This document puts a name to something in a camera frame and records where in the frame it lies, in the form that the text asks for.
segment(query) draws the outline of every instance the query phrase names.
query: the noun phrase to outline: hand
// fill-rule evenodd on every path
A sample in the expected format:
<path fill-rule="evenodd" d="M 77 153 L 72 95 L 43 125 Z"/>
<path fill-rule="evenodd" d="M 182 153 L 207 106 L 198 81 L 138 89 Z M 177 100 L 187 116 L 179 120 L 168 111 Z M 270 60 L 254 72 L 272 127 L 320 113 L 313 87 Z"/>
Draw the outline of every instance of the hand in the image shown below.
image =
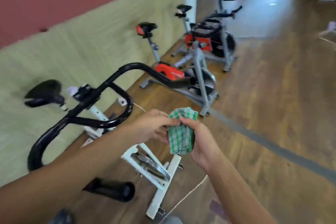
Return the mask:
<path fill-rule="evenodd" d="M 210 130 L 198 120 L 180 117 L 180 121 L 195 132 L 194 148 L 191 151 L 193 160 L 207 173 L 215 165 L 222 152 Z"/>
<path fill-rule="evenodd" d="M 168 131 L 165 126 L 178 126 L 180 123 L 178 119 L 168 118 L 165 112 L 152 109 L 125 126 L 134 134 L 136 144 L 144 143 L 148 139 L 157 139 L 168 144 Z"/>

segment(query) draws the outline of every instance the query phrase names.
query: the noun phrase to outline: green checkered towel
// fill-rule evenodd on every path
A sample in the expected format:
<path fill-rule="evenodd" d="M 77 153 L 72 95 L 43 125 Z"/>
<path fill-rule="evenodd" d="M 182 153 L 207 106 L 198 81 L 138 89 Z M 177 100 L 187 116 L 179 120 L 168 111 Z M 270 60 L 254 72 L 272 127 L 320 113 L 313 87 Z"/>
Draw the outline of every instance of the green checkered towel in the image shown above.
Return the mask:
<path fill-rule="evenodd" d="M 180 116 L 197 119 L 198 112 L 192 110 L 190 107 L 177 108 L 169 117 L 178 119 Z M 168 128 L 168 138 L 171 154 L 187 154 L 194 147 L 195 133 L 188 126 L 182 123 L 179 126 Z"/>

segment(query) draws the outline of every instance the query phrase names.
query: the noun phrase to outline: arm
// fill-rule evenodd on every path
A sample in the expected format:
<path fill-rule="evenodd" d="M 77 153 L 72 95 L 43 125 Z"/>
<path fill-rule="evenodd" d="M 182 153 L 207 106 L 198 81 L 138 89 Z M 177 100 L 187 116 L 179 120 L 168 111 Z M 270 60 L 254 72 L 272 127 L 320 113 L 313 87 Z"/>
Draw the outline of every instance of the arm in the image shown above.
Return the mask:
<path fill-rule="evenodd" d="M 179 124 L 167 116 L 157 110 L 149 111 L 74 154 L 1 187 L 1 222 L 46 223 L 128 148 L 149 138 L 167 140 L 167 131 L 161 126 Z"/>
<path fill-rule="evenodd" d="M 210 178 L 232 224 L 276 224 L 235 167 L 221 152 L 209 129 L 199 121 L 180 118 L 195 131 L 191 156 Z"/>

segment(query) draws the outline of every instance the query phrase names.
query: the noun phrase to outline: gray stripe on floor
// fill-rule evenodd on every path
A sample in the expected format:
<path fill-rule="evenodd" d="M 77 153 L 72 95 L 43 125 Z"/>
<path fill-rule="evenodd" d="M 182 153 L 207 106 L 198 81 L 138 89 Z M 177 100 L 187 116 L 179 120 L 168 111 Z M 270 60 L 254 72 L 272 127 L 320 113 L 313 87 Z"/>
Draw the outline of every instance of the gray stripe on floor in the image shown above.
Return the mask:
<path fill-rule="evenodd" d="M 248 137 L 250 140 L 256 142 L 257 144 L 267 148 L 271 152 L 275 153 L 279 157 L 282 157 L 284 159 L 287 159 L 301 167 L 304 167 L 315 174 L 321 175 L 327 180 L 329 180 L 331 183 L 336 185 L 336 171 L 326 168 L 308 158 L 304 158 L 300 155 L 297 155 L 296 153 L 282 148 L 279 145 L 269 141 L 267 138 L 262 137 L 258 135 L 257 133 L 253 132 L 252 130 L 249 130 L 243 126 L 237 125 L 232 120 L 226 118 L 221 113 L 215 111 L 214 109 L 209 109 L 210 114 L 218 118 L 219 120 L 223 121 L 226 125 L 228 125 L 232 130 L 241 133 L 242 135 Z"/>

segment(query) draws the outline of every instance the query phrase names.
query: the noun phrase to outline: exercise bike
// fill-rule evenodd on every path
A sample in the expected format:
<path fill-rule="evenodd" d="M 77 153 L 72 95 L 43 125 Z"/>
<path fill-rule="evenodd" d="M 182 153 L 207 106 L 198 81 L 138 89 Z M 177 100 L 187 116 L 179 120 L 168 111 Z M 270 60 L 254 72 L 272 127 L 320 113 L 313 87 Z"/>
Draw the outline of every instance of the exercise bike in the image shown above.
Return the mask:
<path fill-rule="evenodd" d="M 192 39 L 192 34 L 188 30 L 187 22 L 189 22 L 189 19 L 187 18 L 187 11 L 189 11 L 192 7 L 190 5 L 178 5 L 177 6 L 177 13 L 175 16 L 179 19 L 182 19 L 183 25 L 185 28 L 185 40 L 184 44 L 175 52 L 173 52 L 172 56 L 176 56 L 178 53 L 183 53 L 183 58 L 174 64 L 175 67 L 183 67 L 190 59 L 191 59 L 191 53 L 190 53 L 190 46 L 189 42 Z M 231 64 L 233 60 L 235 59 L 235 51 L 236 51 L 236 40 L 234 39 L 233 35 L 230 34 L 226 30 L 226 23 L 223 20 L 223 18 L 235 18 L 235 14 L 240 10 L 241 8 L 238 8 L 237 10 L 232 11 L 231 13 L 214 13 L 207 17 L 207 19 L 219 19 L 221 20 L 221 26 L 222 30 L 218 31 L 216 34 L 212 34 L 208 38 L 202 38 L 198 37 L 197 40 L 200 43 L 204 44 L 204 47 L 201 48 L 203 51 L 207 51 L 211 54 L 204 54 L 204 57 L 209 60 L 213 60 L 218 63 L 224 63 L 225 66 L 223 67 L 223 71 L 227 72 L 230 70 Z M 201 22 L 201 24 L 208 24 L 208 21 L 205 20 Z"/>
<path fill-rule="evenodd" d="M 209 115 L 209 108 L 211 107 L 213 101 L 216 98 L 219 98 L 219 95 L 216 91 L 216 78 L 215 76 L 207 69 L 207 64 L 204 59 L 204 54 L 201 48 L 205 48 L 205 43 L 200 43 L 197 38 L 209 38 L 213 34 L 220 32 L 222 29 L 221 23 L 219 20 L 210 20 L 215 23 L 215 26 L 206 26 L 203 24 L 193 25 L 191 30 L 192 39 L 188 43 L 192 58 L 192 66 L 186 67 L 184 70 L 179 70 L 176 66 L 171 66 L 168 63 L 162 62 L 157 53 L 159 47 L 152 41 L 152 31 L 157 28 L 155 23 L 150 22 L 142 22 L 137 26 L 138 35 L 142 36 L 142 38 L 147 39 L 150 47 L 152 49 L 153 55 L 157 63 L 155 64 L 155 70 L 159 73 L 165 75 L 171 80 L 177 78 L 184 78 L 185 75 L 192 76 L 196 79 L 196 85 L 185 87 L 183 89 L 174 89 L 175 91 L 190 97 L 195 100 L 200 106 L 202 106 L 202 110 L 199 115 L 201 117 Z M 140 84 L 141 88 L 145 88 L 148 84 L 156 82 L 158 84 L 162 84 L 157 81 L 155 78 L 148 77 L 145 81 Z"/>
<path fill-rule="evenodd" d="M 80 87 L 73 93 L 73 97 L 79 104 L 71 110 L 68 110 L 65 106 L 65 99 L 60 94 L 60 82 L 56 80 L 48 80 L 40 83 L 27 93 L 25 98 L 30 100 L 26 101 L 25 104 L 32 108 L 47 104 L 57 104 L 63 111 L 67 111 L 68 113 L 52 128 L 48 129 L 32 146 L 27 160 L 28 170 L 33 171 L 43 166 L 42 156 L 45 149 L 67 125 L 82 125 L 84 126 L 84 130 L 89 131 L 91 135 L 94 136 L 91 140 L 98 140 L 97 138 L 104 133 L 104 129 L 107 128 L 108 130 L 113 130 L 116 126 L 125 121 L 132 112 L 133 100 L 123 89 L 114 84 L 114 81 L 125 72 L 134 69 L 149 73 L 157 81 L 172 89 L 190 87 L 196 83 L 195 78 L 191 77 L 172 81 L 145 64 L 129 63 L 120 67 L 111 77 L 97 88 L 93 88 L 88 84 Z M 120 116 L 110 120 L 94 106 L 99 100 L 101 93 L 107 88 L 114 90 L 127 102 L 125 111 Z M 78 117 L 84 109 L 93 113 L 97 117 L 97 120 Z M 139 153 L 137 146 L 141 147 L 147 155 Z M 176 169 L 179 167 L 181 157 L 179 155 L 174 155 L 169 165 L 164 166 L 151 150 L 144 143 L 141 143 L 129 148 L 121 158 L 129 162 L 137 171 L 157 187 L 157 192 L 146 213 L 149 218 L 153 219 L 160 208 L 160 204 L 167 192 L 171 179 L 173 178 Z M 95 178 L 83 188 L 83 190 L 122 202 L 132 200 L 135 194 L 135 186 L 132 182 L 109 181 L 102 178 Z"/>

